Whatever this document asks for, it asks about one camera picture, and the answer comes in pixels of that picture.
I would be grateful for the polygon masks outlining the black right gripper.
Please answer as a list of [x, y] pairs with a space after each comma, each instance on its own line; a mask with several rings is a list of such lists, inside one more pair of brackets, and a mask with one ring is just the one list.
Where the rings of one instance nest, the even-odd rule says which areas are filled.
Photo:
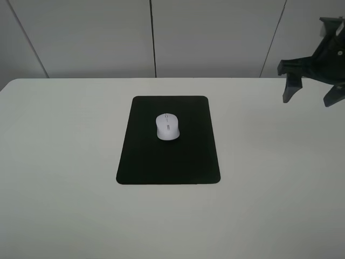
[[278, 75], [289, 73], [294, 75], [286, 76], [283, 103], [302, 89], [301, 76], [334, 85], [323, 98], [325, 107], [344, 100], [344, 85], [336, 85], [344, 83], [344, 32], [326, 35], [309, 57], [281, 60]]

